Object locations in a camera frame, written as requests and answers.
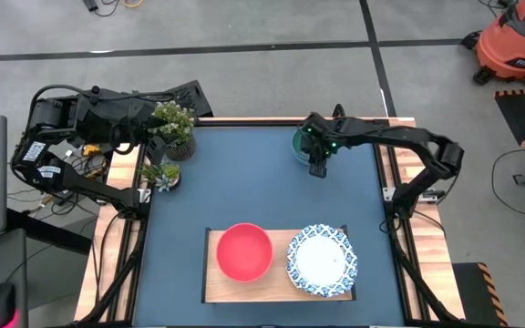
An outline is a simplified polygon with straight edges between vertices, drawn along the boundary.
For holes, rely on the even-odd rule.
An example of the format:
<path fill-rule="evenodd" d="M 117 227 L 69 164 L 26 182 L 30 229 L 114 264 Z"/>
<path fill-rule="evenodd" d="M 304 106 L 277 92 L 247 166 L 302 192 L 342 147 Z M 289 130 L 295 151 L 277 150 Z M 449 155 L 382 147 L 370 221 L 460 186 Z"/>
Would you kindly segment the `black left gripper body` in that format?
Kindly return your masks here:
<path fill-rule="evenodd" d="M 145 134 L 146 123 L 152 115 L 152 103 L 146 100 L 114 100 L 104 103 L 107 134 L 105 143 L 113 149 L 128 144 L 134 149 Z"/>

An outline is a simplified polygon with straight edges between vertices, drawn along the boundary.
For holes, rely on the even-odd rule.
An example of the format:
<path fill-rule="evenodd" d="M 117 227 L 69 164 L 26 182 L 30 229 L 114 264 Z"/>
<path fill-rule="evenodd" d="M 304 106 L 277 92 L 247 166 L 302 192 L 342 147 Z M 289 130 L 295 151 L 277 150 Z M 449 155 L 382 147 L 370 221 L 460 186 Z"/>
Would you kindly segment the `white flowering potted plant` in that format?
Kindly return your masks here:
<path fill-rule="evenodd" d="M 165 142 L 167 158 L 173 161 L 191 158 L 197 148 L 193 135 L 196 119 L 193 110 L 171 100 L 158 102 L 152 116 L 164 121 L 164 124 L 152 128 L 150 132 Z"/>

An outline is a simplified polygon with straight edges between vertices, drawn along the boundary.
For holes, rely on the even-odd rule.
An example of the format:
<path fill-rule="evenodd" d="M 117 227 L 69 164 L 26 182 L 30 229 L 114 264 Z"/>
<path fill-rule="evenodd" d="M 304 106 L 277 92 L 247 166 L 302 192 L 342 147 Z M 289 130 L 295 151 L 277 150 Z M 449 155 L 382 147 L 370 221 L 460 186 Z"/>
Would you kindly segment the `green bowl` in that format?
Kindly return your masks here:
<path fill-rule="evenodd" d="M 295 158 L 306 166 L 314 163 L 314 143 L 301 128 L 298 128 L 292 139 L 292 151 Z"/>

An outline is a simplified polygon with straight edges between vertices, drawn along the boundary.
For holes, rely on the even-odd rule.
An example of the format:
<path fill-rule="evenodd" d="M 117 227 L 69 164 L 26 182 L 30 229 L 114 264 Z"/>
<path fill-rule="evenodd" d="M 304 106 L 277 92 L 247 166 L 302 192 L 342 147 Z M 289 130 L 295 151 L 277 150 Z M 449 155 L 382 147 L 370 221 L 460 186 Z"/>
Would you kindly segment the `small potted succulent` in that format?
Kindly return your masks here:
<path fill-rule="evenodd" d="M 140 174 L 143 180 L 158 192 L 175 190 L 181 183 L 181 167 L 171 162 L 144 164 Z"/>

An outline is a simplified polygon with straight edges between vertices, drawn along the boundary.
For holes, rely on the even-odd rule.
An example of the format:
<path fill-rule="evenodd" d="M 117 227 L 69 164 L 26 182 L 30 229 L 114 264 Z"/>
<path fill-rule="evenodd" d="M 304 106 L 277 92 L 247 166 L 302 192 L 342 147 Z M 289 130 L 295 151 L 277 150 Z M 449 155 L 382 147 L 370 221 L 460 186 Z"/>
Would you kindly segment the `blue table mat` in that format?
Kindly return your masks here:
<path fill-rule="evenodd" d="M 199 128 L 197 152 L 181 183 L 155 195 L 133 323 L 152 326 L 355 326 L 404 321 L 374 151 L 364 145 L 331 157 L 319 179 L 292 151 L 292 128 Z M 358 259 L 350 302 L 205 303 L 206 230 L 250 222 L 299 231 L 346 227 Z"/>

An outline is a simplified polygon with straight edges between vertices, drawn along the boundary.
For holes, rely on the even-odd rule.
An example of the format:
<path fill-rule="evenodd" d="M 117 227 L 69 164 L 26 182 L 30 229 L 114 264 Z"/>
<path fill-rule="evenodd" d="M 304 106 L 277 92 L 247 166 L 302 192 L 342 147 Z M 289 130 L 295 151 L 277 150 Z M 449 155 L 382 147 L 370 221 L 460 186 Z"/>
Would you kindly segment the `black computer mouse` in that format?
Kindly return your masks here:
<path fill-rule="evenodd" d="M 11 328 L 16 322 L 16 292 L 11 282 L 0 283 L 0 328 Z"/>

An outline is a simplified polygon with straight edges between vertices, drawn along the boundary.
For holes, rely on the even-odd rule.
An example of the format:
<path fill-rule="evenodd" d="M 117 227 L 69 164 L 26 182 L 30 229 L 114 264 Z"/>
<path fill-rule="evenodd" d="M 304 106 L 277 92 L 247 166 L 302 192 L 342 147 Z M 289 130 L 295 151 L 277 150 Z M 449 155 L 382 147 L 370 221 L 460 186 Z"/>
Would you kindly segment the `red bowl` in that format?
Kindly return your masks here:
<path fill-rule="evenodd" d="M 216 260 L 230 279 L 254 282 L 271 267 L 273 243 L 263 228 L 248 222 L 237 223 L 219 238 Z"/>

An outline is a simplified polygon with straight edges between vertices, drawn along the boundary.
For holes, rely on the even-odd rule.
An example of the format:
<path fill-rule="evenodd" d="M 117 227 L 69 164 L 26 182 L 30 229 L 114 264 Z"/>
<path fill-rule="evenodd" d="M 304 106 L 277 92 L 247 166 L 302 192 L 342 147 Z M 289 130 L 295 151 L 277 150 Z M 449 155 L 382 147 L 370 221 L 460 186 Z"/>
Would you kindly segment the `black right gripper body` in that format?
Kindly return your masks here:
<path fill-rule="evenodd" d="M 333 127 L 333 121 L 316 112 L 303 121 L 301 150 L 309 156 L 309 160 L 327 160 L 337 153 L 340 145 L 335 140 Z"/>

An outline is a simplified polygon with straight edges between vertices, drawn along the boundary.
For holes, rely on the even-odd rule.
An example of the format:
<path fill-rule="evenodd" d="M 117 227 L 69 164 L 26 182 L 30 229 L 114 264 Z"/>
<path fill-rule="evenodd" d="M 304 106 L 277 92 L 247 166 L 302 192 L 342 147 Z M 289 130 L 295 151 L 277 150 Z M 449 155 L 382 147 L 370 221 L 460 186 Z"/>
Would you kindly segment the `wooden cutting board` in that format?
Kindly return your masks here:
<path fill-rule="evenodd" d="M 287 273 L 287 247 L 298 230 L 267 231 L 273 243 L 273 261 L 264 276 L 254 282 L 237 282 L 219 267 L 216 249 L 223 231 L 206 229 L 201 300 L 205 303 L 230 302 L 351 302 L 355 288 L 344 294 L 325 298 L 298 289 Z"/>

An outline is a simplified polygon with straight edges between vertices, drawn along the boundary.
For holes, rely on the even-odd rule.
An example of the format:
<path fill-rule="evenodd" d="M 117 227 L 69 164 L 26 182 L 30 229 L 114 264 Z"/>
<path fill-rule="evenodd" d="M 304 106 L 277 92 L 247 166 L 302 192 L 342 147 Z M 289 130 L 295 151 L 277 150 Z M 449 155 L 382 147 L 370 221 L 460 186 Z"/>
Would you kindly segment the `orange shop vacuum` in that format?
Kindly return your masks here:
<path fill-rule="evenodd" d="M 485 85 L 498 78 L 525 84 L 525 0 L 487 1 L 485 5 L 501 13 L 485 29 L 461 40 L 461 45 L 476 52 L 479 62 L 473 81 Z"/>

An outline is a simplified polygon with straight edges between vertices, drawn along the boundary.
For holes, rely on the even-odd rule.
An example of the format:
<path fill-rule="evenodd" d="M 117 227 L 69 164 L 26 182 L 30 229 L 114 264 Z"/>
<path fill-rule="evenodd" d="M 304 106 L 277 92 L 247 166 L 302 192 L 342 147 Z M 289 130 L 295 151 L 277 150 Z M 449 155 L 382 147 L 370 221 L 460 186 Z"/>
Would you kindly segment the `black aluminium table frame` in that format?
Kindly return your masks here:
<path fill-rule="evenodd" d="M 199 128 L 284 127 L 292 128 L 294 134 L 304 120 L 305 118 L 203 118 L 198 122 L 194 132 Z M 415 128 L 413 124 L 403 123 L 398 118 L 365 118 L 364 120 L 388 127 L 407 126 Z M 371 146 L 374 151 L 381 189 L 384 187 L 396 188 L 403 183 L 408 183 L 424 169 L 420 158 L 409 149 L 377 144 L 360 146 L 364 145 Z M 116 222 L 113 219 L 113 209 L 104 208 L 100 211 L 94 247 L 89 255 L 87 272 L 77 303 L 76 326 L 96 328 L 137 327 L 134 325 L 133 319 L 138 299 L 142 257 L 149 225 L 151 202 L 157 193 L 154 192 L 150 201 L 143 203 L 148 209 L 148 215 L 143 220 Z M 428 324 L 429 313 L 434 313 L 440 322 L 453 322 L 454 316 L 440 303 L 420 275 L 418 262 L 414 255 L 414 245 L 406 233 L 409 218 L 397 217 L 391 210 L 390 202 L 384 202 L 383 194 L 382 201 L 385 217 L 380 223 L 379 229 L 389 239 L 404 315 L 403 323 L 398 326 L 409 323 Z M 358 268 L 358 259 L 354 249 L 350 256 L 350 262 Z M 347 292 L 355 288 L 357 275 L 358 271 L 347 280 Z M 162 327 L 235 328 L 239 326 Z M 313 326 L 256 325 L 243 327 L 293 328 Z"/>

